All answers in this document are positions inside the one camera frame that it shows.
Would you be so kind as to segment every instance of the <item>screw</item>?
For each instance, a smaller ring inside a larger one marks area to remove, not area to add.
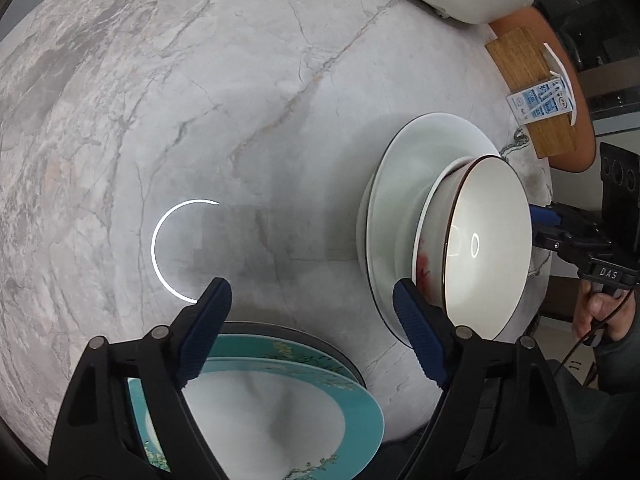
[[[104,338],[101,335],[97,335],[96,337],[92,337],[89,341],[89,348],[93,348],[97,350],[104,344]]]
[[[153,339],[163,339],[169,335],[169,327],[165,325],[158,325],[151,331],[151,337]]]
[[[471,330],[468,326],[460,325],[456,327],[456,335],[460,339],[471,339],[471,336],[474,334],[474,331]]]
[[[535,339],[529,337],[528,335],[524,335],[520,338],[520,344],[524,346],[524,348],[528,348],[529,350],[536,347]]]

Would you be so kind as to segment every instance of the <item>hand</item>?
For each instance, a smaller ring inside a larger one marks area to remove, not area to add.
[[[614,300],[608,294],[590,293],[591,282],[580,280],[578,300],[574,311],[574,323],[572,325],[576,340],[582,338],[591,329],[592,319],[597,319],[598,321],[605,319],[626,296],[626,291],[617,300]],[[635,315],[636,294],[632,292],[618,313],[607,321],[607,335],[613,341],[622,339],[629,332]]]

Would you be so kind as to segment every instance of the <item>wooden board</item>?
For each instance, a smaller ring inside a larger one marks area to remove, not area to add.
[[[512,92],[550,78],[541,47],[527,27],[510,30],[487,43],[486,49]],[[563,114],[526,125],[538,158],[575,151],[575,131],[569,119],[569,114]]]

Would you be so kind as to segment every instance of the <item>red stain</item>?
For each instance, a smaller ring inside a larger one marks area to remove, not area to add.
[[[431,303],[429,257],[420,252],[420,247],[423,242],[422,238],[420,238],[420,242],[418,243],[418,257],[415,262],[415,285],[424,296],[424,299]]]

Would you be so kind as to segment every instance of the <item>marble table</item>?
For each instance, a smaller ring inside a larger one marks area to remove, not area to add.
[[[365,184],[432,111],[479,126],[548,203],[548,165],[513,142],[487,26],[417,0],[45,0],[0,43],[0,415],[39,456],[89,338],[138,338],[214,276],[231,319],[339,347],[387,440],[440,394],[387,331],[356,260]],[[546,289],[535,253],[514,340]]]

